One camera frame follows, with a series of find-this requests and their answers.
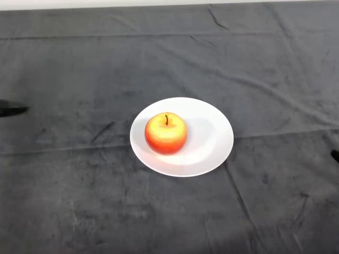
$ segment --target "apple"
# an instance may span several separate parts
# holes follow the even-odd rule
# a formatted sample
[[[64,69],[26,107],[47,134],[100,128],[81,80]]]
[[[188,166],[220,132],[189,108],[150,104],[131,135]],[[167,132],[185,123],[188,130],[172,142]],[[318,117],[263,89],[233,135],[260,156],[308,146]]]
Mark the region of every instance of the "apple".
[[[154,151],[165,155],[174,154],[186,143],[187,126],[174,113],[160,113],[147,122],[145,139]]]

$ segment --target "white wall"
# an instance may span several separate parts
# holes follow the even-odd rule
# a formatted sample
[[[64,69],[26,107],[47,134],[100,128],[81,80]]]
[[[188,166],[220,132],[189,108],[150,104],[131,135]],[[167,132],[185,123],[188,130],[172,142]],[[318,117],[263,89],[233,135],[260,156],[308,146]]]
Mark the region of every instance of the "white wall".
[[[265,0],[0,0],[0,10],[265,2]]]

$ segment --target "plate rim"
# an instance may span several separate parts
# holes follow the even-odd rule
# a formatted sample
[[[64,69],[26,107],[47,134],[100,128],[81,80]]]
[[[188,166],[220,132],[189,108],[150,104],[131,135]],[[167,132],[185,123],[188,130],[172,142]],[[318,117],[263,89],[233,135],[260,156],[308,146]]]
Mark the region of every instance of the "plate rim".
[[[151,167],[148,163],[145,163],[142,159],[140,159],[138,157],[138,155],[136,154],[135,150],[134,150],[134,147],[133,147],[133,144],[132,144],[132,140],[131,140],[131,136],[132,136],[132,127],[136,121],[136,119],[138,118],[138,116],[145,110],[147,109],[148,107],[152,106],[153,104],[155,103],[158,103],[158,102],[161,102],[161,101],[165,101],[165,100],[168,100],[168,99],[192,99],[192,100],[195,100],[195,101],[199,101],[199,102],[203,102],[203,103],[206,103],[212,107],[214,107],[217,111],[219,111],[227,120],[227,122],[229,123],[229,126],[230,126],[230,129],[231,129],[231,136],[232,136],[232,141],[231,141],[231,146],[230,146],[230,150],[229,150],[229,153],[228,155],[226,156],[226,159],[224,161],[222,161],[219,165],[217,165],[216,167],[212,167],[211,169],[207,170],[207,171],[204,171],[202,173],[198,173],[198,174],[191,174],[191,175],[176,175],[176,174],[167,174],[167,173],[164,173],[162,171],[159,171],[157,169],[155,169],[154,167]],[[153,102],[152,104],[149,104],[148,106],[146,106],[143,110],[141,110],[139,112],[139,114],[134,118],[133,122],[132,122],[132,125],[131,125],[131,128],[130,128],[130,133],[129,133],[129,139],[130,139],[130,145],[132,147],[132,150],[133,150],[133,153],[135,154],[135,156],[148,168],[150,168],[151,170],[155,171],[155,172],[158,172],[162,175],[166,175],[166,176],[172,176],[172,177],[194,177],[194,176],[201,176],[201,175],[204,175],[204,174],[207,174],[213,170],[215,170],[216,168],[218,168],[221,164],[223,164],[227,158],[229,157],[229,155],[231,154],[232,152],[232,149],[233,149],[233,146],[234,146],[234,132],[233,132],[233,128],[232,128],[232,125],[230,123],[230,121],[228,120],[228,118],[224,115],[224,113],[222,111],[220,111],[217,107],[213,106],[212,104],[208,103],[208,102],[205,102],[205,101],[202,101],[200,99],[196,99],[196,98],[190,98],[190,97],[171,97],[171,98],[166,98],[166,99],[161,99],[159,101],[156,101],[156,102]]]

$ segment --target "white plate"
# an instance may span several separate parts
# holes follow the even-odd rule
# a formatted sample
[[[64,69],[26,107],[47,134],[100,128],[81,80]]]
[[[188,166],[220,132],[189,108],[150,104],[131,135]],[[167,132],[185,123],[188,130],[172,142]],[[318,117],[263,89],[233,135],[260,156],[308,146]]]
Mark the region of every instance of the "white plate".
[[[185,146],[174,155],[154,152],[146,143],[145,126],[158,113],[172,112],[188,127]],[[169,98],[153,103],[135,118],[130,141],[136,156],[147,167],[168,176],[190,177],[219,167],[233,146],[233,130],[214,106],[192,98]]]

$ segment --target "dark gray tablecloth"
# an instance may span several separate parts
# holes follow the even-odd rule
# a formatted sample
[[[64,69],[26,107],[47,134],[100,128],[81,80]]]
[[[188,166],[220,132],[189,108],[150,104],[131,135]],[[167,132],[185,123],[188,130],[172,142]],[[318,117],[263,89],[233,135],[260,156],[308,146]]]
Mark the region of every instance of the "dark gray tablecloth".
[[[0,13],[0,253],[339,253],[339,4]],[[193,97],[230,120],[199,177],[144,166],[135,116]]]

